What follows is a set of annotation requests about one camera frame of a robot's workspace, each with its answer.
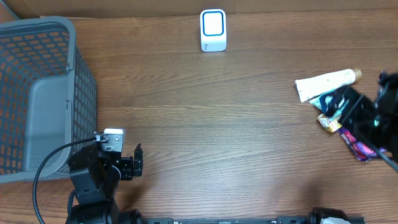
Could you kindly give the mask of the purple pad package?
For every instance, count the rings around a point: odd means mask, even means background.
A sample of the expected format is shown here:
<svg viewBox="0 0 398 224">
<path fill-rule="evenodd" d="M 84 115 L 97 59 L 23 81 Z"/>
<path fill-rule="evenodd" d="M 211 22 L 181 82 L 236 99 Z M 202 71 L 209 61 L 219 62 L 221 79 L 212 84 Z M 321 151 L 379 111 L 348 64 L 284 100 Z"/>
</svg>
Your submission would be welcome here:
<svg viewBox="0 0 398 224">
<path fill-rule="evenodd" d="M 373 159 L 380 159 L 380 157 L 367 145 L 358 141 L 348 129 L 340 128 L 338 134 L 342 137 L 344 142 L 347 144 L 349 150 L 357 158 L 357 160 L 362 162 L 367 162 Z"/>
</svg>

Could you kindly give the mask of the white tube gold cap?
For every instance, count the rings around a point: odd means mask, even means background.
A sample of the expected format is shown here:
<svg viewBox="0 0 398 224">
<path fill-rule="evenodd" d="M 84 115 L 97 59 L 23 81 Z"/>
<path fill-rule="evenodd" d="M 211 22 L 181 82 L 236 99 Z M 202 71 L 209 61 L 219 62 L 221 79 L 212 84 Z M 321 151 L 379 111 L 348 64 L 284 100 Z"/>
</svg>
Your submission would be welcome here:
<svg viewBox="0 0 398 224">
<path fill-rule="evenodd" d="M 312 78 L 296 80 L 295 86 L 299 99 L 303 103 L 339 87 L 353 84 L 361 79 L 362 76 L 362 71 L 359 69 L 345 69 Z"/>
</svg>

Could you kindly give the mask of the green snack packet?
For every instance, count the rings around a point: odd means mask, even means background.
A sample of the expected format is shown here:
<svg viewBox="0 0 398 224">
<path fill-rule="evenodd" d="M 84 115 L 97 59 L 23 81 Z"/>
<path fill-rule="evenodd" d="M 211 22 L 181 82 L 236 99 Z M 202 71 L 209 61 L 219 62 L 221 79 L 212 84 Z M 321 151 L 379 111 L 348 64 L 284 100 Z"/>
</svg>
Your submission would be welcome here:
<svg viewBox="0 0 398 224">
<path fill-rule="evenodd" d="M 342 127 L 342 125 L 339 122 L 326 117 L 324 114 L 320 114 L 317 120 L 325 130 L 331 133 L 336 132 Z"/>
</svg>

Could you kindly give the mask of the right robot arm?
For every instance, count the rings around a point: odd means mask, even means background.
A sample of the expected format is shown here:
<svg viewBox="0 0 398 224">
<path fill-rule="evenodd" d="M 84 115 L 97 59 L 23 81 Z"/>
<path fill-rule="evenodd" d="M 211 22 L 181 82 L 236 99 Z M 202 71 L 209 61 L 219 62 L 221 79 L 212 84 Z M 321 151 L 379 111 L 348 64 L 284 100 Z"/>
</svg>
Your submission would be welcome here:
<svg viewBox="0 0 398 224">
<path fill-rule="evenodd" d="M 357 140 L 389 151 L 397 159 L 397 74 L 381 72 L 375 100 L 350 86 L 319 97 L 322 113 L 338 122 Z"/>
</svg>

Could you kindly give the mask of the teal snack packet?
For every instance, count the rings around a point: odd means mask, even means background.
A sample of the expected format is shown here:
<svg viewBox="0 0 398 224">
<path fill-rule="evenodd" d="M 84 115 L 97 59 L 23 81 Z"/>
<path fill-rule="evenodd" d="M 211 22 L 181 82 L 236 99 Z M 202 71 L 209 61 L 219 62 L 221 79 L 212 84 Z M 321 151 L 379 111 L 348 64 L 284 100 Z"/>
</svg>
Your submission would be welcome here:
<svg viewBox="0 0 398 224">
<path fill-rule="evenodd" d="M 339 100 L 334 91 L 329 91 L 310 100 L 310 104 L 322 111 L 323 115 L 333 121 L 338 121 L 349 99 L 341 97 Z"/>
</svg>

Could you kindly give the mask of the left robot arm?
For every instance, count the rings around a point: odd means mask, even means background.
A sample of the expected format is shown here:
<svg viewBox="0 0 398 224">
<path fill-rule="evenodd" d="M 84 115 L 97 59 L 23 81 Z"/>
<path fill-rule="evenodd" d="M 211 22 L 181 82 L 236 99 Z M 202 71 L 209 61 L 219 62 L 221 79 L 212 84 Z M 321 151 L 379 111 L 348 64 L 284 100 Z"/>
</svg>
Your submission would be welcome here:
<svg viewBox="0 0 398 224">
<path fill-rule="evenodd" d="M 140 177 L 143 151 L 138 144 L 134 156 L 104 151 L 96 142 L 83 147 L 68 160 L 74 190 L 68 199 L 66 224 L 143 224 L 138 210 L 121 212 L 114 199 L 120 181 Z"/>
</svg>

